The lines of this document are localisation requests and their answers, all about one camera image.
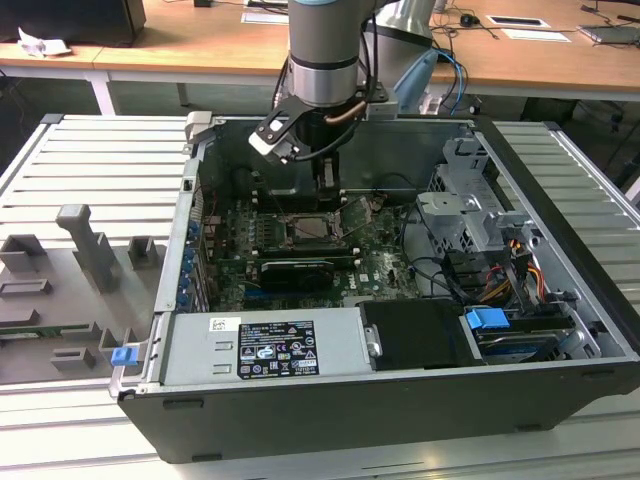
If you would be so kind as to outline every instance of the metal bracket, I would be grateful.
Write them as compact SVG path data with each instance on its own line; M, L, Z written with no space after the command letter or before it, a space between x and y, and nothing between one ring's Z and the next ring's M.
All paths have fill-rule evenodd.
M296 96L287 97L260 122L255 134L267 145L275 145L302 115L310 112L313 108ZM284 123L278 120L278 117L284 119Z

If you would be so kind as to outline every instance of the paper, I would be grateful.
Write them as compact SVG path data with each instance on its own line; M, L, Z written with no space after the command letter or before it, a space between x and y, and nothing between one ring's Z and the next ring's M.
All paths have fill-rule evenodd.
M45 56L71 53L71 49L63 40L42 40L25 33L21 28L18 28L18 33L20 33L18 45L32 57L44 58Z
M263 23L269 25L288 25L288 15L276 15L272 13L253 13L246 12L242 14L242 23Z
M558 32L545 32L543 30L514 30L503 28L504 34L513 40L542 40L543 42L571 42L567 37Z

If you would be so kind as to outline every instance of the black plastic cover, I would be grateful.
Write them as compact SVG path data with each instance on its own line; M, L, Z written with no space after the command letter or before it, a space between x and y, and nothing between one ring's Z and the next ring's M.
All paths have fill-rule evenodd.
M365 326L375 325L382 356L375 370L451 368L474 364L460 324L463 309L451 300L411 299L360 304Z

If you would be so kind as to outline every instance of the red wire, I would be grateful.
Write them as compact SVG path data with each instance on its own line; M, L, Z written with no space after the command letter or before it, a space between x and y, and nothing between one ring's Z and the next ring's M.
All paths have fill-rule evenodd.
M491 274L497 270L502 270L503 268L501 266L497 266L497 267L493 267L491 270L489 270L489 273L487 273L487 282L489 281L489 277L491 277Z

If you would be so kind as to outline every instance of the warning label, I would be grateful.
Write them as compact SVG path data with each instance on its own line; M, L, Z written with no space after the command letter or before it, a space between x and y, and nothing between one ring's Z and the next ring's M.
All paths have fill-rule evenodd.
M240 324L238 376L241 379L319 373L313 322Z

